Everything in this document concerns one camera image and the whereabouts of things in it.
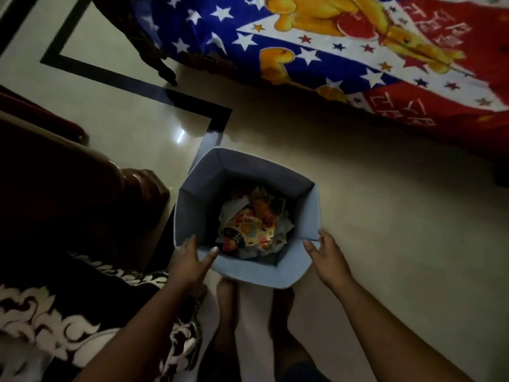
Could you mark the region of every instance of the open box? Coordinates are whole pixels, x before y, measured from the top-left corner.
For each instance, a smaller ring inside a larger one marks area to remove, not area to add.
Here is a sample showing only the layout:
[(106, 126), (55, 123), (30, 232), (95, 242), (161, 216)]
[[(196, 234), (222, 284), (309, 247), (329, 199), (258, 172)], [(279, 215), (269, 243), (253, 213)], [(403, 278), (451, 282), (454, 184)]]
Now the open box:
[(272, 288), (288, 288), (311, 265), (302, 245), (310, 240), (316, 246), (320, 229), (320, 200), (315, 183), (295, 171), (254, 155), (214, 147), (189, 172), (179, 190), (175, 205), (174, 243), (196, 235), (198, 256), (202, 259), (212, 245), (206, 245), (207, 220), (218, 192), (232, 179), (246, 179), (267, 185), (295, 201), (295, 231), (279, 253), (275, 264), (260, 260), (240, 260), (220, 254), (213, 270), (240, 281)]

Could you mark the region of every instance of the crumpled paper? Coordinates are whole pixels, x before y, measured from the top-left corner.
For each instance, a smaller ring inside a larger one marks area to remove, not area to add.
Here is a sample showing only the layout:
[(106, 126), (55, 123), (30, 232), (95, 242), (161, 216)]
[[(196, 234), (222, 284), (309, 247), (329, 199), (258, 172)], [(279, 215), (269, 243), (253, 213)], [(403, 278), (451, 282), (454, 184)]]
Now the crumpled paper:
[(226, 201), (221, 208), (216, 242), (223, 244), (224, 252), (236, 252), (240, 259), (281, 251), (287, 243), (287, 233), (294, 228), (285, 204), (286, 199), (276, 199), (263, 187), (256, 187), (249, 196)]

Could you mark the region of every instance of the bed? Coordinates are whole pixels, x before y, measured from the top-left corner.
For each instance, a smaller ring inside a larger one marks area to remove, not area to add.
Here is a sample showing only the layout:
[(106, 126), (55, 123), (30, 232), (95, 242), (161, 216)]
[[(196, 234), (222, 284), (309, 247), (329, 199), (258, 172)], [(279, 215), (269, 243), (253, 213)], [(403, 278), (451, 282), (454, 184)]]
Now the bed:
[(161, 57), (290, 84), (509, 159), (509, 0), (130, 2)]

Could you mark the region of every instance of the dark shorts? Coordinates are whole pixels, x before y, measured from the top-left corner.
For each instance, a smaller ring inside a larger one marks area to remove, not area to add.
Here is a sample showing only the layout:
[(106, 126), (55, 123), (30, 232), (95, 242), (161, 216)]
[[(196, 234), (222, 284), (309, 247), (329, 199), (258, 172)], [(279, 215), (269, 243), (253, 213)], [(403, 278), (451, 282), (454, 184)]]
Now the dark shorts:
[(277, 382), (330, 382), (312, 362), (300, 362), (291, 366)]

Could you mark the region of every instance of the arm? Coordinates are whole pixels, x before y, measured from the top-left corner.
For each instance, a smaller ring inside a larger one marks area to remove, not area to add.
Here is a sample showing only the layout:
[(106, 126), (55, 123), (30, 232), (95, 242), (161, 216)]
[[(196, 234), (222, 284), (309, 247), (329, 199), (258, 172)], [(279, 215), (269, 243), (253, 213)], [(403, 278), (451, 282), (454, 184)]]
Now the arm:
[(74, 382), (153, 381), (180, 305), (202, 283), (217, 257), (212, 250), (198, 261), (196, 237), (182, 244), (168, 282), (87, 364)]
[(319, 233), (319, 250), (309, 241), (304, 247), (343, 304), (378, 382), (472, 382), (356, 282), (334, 238)]

